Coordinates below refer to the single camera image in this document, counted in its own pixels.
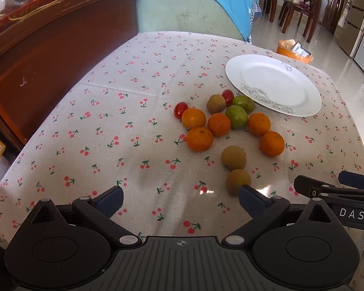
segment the white tablecloth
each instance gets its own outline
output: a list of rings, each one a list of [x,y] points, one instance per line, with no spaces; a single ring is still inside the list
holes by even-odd
[[[240,54],[283,60],[307,75],[321,93],[322,108],[312,117],[256,107],[286,141],[276,158],[265,156],[259,139],[242,130],[215,138],[208,151],[194,153],[183,139],[186,129],[173,115],[180,101],[207,113],[212,94],[224,89],[238,93],[225,65]],[[254,188],[295,203],[308,201],[292,187],[297,175],[338,185],[342,170],[364,174],[361,138],[323,71],[239,40],[179,32],[140,34],[73,87],[0,182],[0,245],[8,245],[39,199],[68,204],[114,185],[123,188],[124,204],[112,219],[129,231],[143,238],[222,239],[250,220],[238,198],[225,189],[228,171],[220,155],[231,145],[247,153]],[[364,240],[362,231],[349,233],[357,243]]]

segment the cherry tomato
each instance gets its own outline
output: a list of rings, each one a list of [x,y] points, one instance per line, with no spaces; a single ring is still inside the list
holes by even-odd
[[[182,114],[183,112],[188,109],[188,105],[185,102],[180,102],[178,103],[175,108],[174,108],[174,116],[177,119],[181,119],[182,118]]]
[[[227,106],[232,105],[234,94],[230,89],[226,89],[224,92],[222,92],[221,95],[225,98]]]

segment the chair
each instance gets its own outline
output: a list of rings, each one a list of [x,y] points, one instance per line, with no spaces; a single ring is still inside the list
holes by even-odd
[[[313,34],[315,31],[315,28],[317,26],[318,22],[318,15],[319,15],[319,8],[321,7],[321,0],[304,0],[302,4],[294,4],[289,1],[285,1],[285,3],[282,6],[279,19],[280,24],[279,26],[283,26],[282,33],[285,33],[287,31],[287,28],[289,27],[292,17],[294,15],[294,11],[297,11],[300,13],[300,19],[298,21],[298,26],[300,25],[301,16],[303,14],[308,16],[307,24],[303,33],[303,37],[306,37],[307,32],[310,28],[309,36],[307,37],[306,42],[309,43],[311,39],[313,38]]]
[[[282,21],[282,16],[284,14],[284,11],[286,10],[286,6],[287,6],[287,2],[290,2],[289,0],[283,0],[283,6],[282,6],[282,9],[280,11],[280,14],[279,14],[279,20],[278,22],[280,23],[279,26],[282,27],[283,26],[283,23],[284,23],[284,20]],[[309,0],[303,0],[303,6],[305,8],[309,8],[310,5],[307,4],[307,2],[309,2]],[[302,20],[302,13],[300,13],[300,16],[299,16],[299,21],[298,21],[298,26],[300,25],[301,23],[301,20]]]

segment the orange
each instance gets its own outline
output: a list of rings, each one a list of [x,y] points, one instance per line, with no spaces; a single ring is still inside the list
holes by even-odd
[[[208,119],[208,129],[215,137],[225,136],[231,130],[231,121],[223,113],[214,113]]]
[[[187,133],[186,143],[194,152],[204,152],[212,146],[213,135],[205,127],[195,127]]]
[[[203,127],[206,124],[206,116],[197,108],[188,108],[182,114],[182,124],[186,128]]]
[[[255,137],[261,137],[271,130],[271,121],[264,113],[253,113],[248,119],[248,131]]]
[[[269,131],[260,139],[260,148],[268,156],[281,155],[284,151],[284,139],[277,132]]]

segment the gold string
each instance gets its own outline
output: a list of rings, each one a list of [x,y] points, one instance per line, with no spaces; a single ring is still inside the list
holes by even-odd
[[[47,3],[47,4],[45,4],[45,5],[42,5],[42,6],[38,7],[38,8],[36,8],[35,10],[31,11],[30,13],[28,13],[28,14],[26,14],[26,15],[22,16],[22,17],[15,17],[15,18],[8,17],[8,18],[10,19],[10,21],[18,21],[18,20],[21,20],[22,18],[25,18],[25,17],[27,17],[27,16],[29,16],[29,15],[33,14],[33,13],[34,13],[34,12],[36,12],[37,10],[39,10],[39,9],[41,9],[41,8],[45,8],[45,7],[49,6],[50,4],[53,4],[53,3],[57,2],[57,1],[58,1],[58,0],[54,0],[54,1],[50,2],[50,3]]]

